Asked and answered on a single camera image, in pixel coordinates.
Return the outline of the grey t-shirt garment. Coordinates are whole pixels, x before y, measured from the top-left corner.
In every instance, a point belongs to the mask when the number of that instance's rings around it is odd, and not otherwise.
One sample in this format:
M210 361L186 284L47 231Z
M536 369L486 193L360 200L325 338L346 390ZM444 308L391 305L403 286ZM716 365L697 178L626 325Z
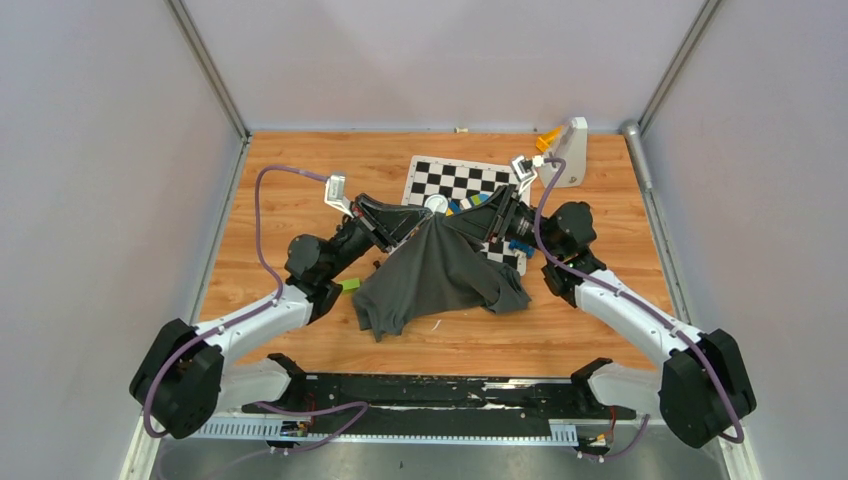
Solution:
M412 320L481 307L503 315L526 310L531 297L513 267L493 261L436 214L353 294L359 329L399 336Z

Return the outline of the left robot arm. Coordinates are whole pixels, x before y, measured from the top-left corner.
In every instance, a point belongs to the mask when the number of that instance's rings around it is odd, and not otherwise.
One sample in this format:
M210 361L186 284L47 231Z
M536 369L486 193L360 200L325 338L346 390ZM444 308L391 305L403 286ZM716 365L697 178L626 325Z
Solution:
M373 247L387 252L400 246L433 214L366 194L349 200L328 193L324 202L342 213L341 224L329 239L295 237L285 264L289 276L277 277L272 293L213 321L174 319L161 327L129 385L148 435L186 438L215 413L255 402L298 411L306 386L280 360L241 365L239 359L326 315L342 292L337 275Z

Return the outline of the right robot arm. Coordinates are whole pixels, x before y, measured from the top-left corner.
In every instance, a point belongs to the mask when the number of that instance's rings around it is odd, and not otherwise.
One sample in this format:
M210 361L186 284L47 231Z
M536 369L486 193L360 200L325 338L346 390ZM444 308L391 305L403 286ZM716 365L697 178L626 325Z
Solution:
M626 286L591 250L597 233L588 203L566 202L546 217L502 186L446 224L477 243L516 240L536 249L553 295L601 320L653 364L648 371L599 358L576 371L570 393L577 413L592 418L624 407L662 419L693 448L718 437L743 442L741 421L757 399L737 341L677 320Z

